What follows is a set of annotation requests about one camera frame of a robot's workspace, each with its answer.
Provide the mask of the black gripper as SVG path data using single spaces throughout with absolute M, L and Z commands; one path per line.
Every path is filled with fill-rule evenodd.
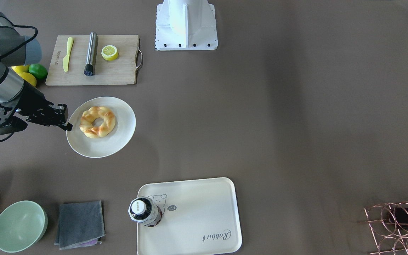
M 57 126 L 66 132 L 71 132 L 73 125 L 67 121 L 67 105 L 55 105 L 48 101 L 42 92 L 28 82 L 24 82 L 16 99 L 18 113 L 27 116 L 26 121 L 43 126 Z

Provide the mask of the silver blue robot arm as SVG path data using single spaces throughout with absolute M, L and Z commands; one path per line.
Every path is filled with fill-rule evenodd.
M 65 104 L 54 105 L 42 92 L 16 74 L 13 66 L 39 63 L 42 50 L 34 34 L 23 36 L 0 11 L 0 135 L 23 131 L 27 123 L 72 130 Z

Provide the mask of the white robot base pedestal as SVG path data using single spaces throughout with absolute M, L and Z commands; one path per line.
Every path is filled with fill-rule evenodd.
M 218 48 L 215 7 L 207 0 L 164 0 L 156 10 L 155 50 Z

